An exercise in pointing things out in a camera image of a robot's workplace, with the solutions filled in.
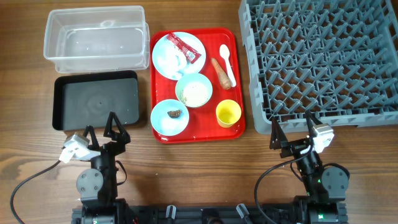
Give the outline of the yellow plastic cup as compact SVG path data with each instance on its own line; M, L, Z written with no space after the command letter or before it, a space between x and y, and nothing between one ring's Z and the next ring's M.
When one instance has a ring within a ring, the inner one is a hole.
M223 100L216 107L216 118L222 128L230 128L242 115L240 105L234 100Z

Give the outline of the red snack wrapper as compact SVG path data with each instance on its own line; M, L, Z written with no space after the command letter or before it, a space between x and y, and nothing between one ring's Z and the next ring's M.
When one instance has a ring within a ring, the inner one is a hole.
M169 33L166 36L166 39L169 40L171 43L173 43L174 46L176 46L176 48L178 48L179 51L181 51L181 53L184 54L185 58L190 63L195 63L201 57L201 53L199 53L192 46L190 46L186 42L184 42L175 33Z

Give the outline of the brown food scrap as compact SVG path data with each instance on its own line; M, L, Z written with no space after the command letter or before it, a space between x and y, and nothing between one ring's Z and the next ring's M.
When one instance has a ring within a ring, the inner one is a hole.
M182 114L182 110L168 111L167 114L170 118L179 118Z

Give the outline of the white tissue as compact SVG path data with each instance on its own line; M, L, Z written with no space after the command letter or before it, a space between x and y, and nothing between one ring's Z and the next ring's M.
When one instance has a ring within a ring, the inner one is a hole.
M175 47L167 47L165 49L165 64L168 70L180 72L187 66L187 59Z

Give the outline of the pale green bowl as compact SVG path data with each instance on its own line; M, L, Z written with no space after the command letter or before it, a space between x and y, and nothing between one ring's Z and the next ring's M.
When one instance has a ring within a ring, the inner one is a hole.
M212 83L201 73L184 75L175 86L177 99L190 108L204 106L209 102L212 94Z

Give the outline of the light blue plate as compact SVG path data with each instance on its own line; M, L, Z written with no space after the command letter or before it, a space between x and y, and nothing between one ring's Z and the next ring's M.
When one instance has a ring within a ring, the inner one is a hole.
M206 62L205 46L197 37L187 32L174 32L174 34L201 55L194 63L189 62L184 54L167 40L167 34L165 34L155 43L152 50L152 63L155 69L171 80L179 80L184 75L199 73Z

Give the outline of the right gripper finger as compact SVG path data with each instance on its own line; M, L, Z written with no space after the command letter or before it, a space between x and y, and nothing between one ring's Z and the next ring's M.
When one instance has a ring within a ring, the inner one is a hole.
M306 110L305 112L305 119L307 122L307 128L308 128L308 133L310 137L316 137L317 136L317 128L322 127L323 123L318 120L314 115L309 111Z
M270 149L283 149L288 146L288 140L276 118L272 119Z

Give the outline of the white plastic spoon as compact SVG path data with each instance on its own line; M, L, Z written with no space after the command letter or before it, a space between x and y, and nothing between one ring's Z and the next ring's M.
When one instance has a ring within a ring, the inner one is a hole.
M225 44L220 45L220 56L225 61L227 76L228 76L229 80L231 81L231 86L235 87L237 83L236 83L236 79L234 77L234 73L233 73L231 64L229 62L230 51L229 51L229 48Z

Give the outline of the light blue bowl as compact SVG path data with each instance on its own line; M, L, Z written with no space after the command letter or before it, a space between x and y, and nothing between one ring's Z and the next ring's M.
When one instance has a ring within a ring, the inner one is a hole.
M168 111L182 110L179 118L170 118ZM178 100L168 99L157 103L152 109L150 122L155 131L164 136L176 136L188 126L190 115L187 107Z

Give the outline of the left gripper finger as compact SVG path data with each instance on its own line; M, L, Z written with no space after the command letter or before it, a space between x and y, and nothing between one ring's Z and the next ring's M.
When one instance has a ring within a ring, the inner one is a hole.
M91 125L88 125L83 132L84 137L87 137L88 135L90 135L91 138L91 143L88 145L88 149L99 149L100 145L96 138L95 129Z
M121 144L131 142L129 133L120 122L116 113L112 111L109 113L103 136Z

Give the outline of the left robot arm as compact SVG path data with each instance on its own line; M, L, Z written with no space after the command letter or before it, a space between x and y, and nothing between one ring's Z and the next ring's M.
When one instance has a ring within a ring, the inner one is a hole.
M121 169L124 166L115 157L126 151L126 144L131 142L129 133L116 113L110 112L103 136L111 141L100 146L92 126L87 126L83 133L84 137L88 134L93 141L88 148L98 155L89 159L91 168L84 170L76 181L82 208L72 211L71 223L134 223L134 212L126 200L117 198L118 186L124 182L117 181L119 168L116 166L120 165Z

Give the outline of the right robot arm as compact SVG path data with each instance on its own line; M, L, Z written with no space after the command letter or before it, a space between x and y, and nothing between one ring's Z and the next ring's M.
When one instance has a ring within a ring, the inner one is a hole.
M263 211L276 223L348 223L346 191L349 171L336 163L324 164L320 153L334 138L333 129L311 112L305 112L308 136L289 141L280 124L272 120L271 149L280 149L281 158L294 158L298 176L307 194L294 197L293 202L263 205Z

